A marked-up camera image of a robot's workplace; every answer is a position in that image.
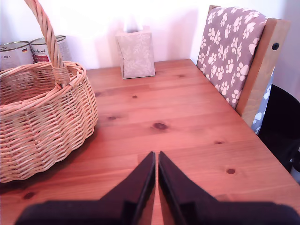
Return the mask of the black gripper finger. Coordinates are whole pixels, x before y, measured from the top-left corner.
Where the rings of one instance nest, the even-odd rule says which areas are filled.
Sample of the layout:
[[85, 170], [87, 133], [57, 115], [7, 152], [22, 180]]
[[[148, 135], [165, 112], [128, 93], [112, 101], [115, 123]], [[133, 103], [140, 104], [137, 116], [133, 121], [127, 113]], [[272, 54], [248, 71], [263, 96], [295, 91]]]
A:
[[188, 178], [164, 153], [158, 156], [158, 179], [177, 225], [214, 225], [209, 210], [217, 200]]
[[136, 225], [155, 186], [155, 153], [151, 151], [117, 186], [99, 200], [100, 225]]

